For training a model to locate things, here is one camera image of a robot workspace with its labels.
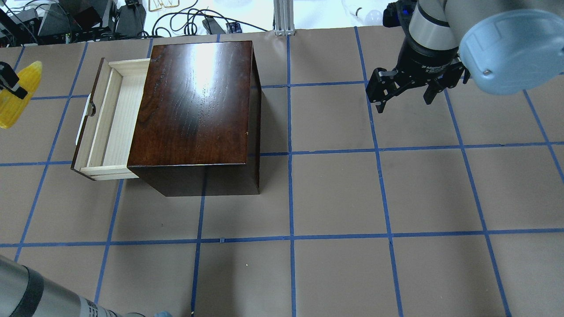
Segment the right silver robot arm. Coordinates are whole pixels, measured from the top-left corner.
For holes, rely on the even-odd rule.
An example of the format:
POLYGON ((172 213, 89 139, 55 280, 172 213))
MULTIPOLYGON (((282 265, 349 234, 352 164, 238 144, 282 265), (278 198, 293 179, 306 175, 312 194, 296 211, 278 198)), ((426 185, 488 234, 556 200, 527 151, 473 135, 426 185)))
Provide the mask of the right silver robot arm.
POLYGON ((429 105, 446 88, 473 80, 496 96, 537 88, 563 71, 561 0, 397 0, 383 26, 401 27, 392 70, 375 68, 365 88, 382 113, 393 97, 425 87, 429 105))

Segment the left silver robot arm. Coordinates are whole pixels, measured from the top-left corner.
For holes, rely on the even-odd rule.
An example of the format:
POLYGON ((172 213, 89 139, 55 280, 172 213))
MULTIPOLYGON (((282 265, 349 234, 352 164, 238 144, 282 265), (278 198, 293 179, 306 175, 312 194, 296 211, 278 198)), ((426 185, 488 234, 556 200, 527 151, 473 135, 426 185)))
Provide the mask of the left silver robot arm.
MULTIPOLYGON (((40 85, 42 63, 19 72, 0 63, 0 126, 11 128, 40 85)), ((0 315, 2 317, 120 317, 26 265, 0 257, 0 315)))

